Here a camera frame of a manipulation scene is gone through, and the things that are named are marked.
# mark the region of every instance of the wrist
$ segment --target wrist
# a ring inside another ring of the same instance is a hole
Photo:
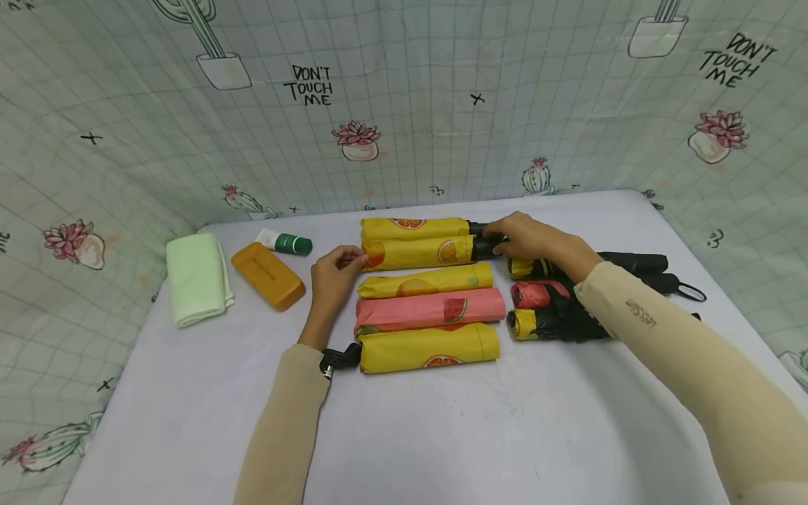
[[[554,258],[548,258],[556,263],[575,284],[587,278],[589,272],[598,263],[604,260],[581,237],[567,235],[555,249]]]
[[[318,351],[323,351],[328,347],[331,337],[331,328],[334,326],[335,318],[330,314],[311,311],[306,319],[301,336],[297,343],[307,345]]]

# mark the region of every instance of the arm sleeve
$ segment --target arm sleeve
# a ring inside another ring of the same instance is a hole
[[[808,503],[808,422],[746,356],[611,263],[575,293],[696,417],[732,503]]]
[[[272,392],[255,426],[234,505],[300,505],[330,382],[322,353],[296,344],[280,357]]]

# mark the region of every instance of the cactus pot drawing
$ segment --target cactus pot drawing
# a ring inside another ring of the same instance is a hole
[[[718,137],[712,133],[694,132],[688,139],[688,145],[696,156],[710,165],[720,162],[730,153],[730,148],[721,145]]]
[[[241,57],[236,53],[225,53],[224,58],[214,58],[209,54],[196,57],[204,75],[218,90],[240,90],[252,86],[250,76],[244,68]]]
[[[103,238],[95,234],[89,234],[82,241],[82,245],[76,250],[78,262],[87,268],[101,270],[103,268],[103,252],[106,246]]]
[[[367,145],[343,145],[343,156],[352,162],[370,162],[379,155],[376,142]]]
[[[673,16],[666,23],[655,21],[654,16],[640,19],[631,35],[629,56],[659,58],[671,54],[687,23],[685,16]]]
[[[152,0],[152,3],[171,21],[191,25],[205,51],[196,60],[213,87],[240,90],[252,86],[240,56],[225,53],[210,27],[209,23],[216,18],[213,0]]]

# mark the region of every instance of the pink folded umbrella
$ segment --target pink folded umbrella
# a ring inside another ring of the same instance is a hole
[[[359,336],[504,318],[505,301],[498,289],[439,292],[417,297],[360,300],[356,303],[354,333]]]

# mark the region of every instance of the printed backdrop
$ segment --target printed backdrop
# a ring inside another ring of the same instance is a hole
[[[2,505],[60,502],[165,244],[211,222],[632,187],[808,390],[808,2],[0,0],[0,23]]]

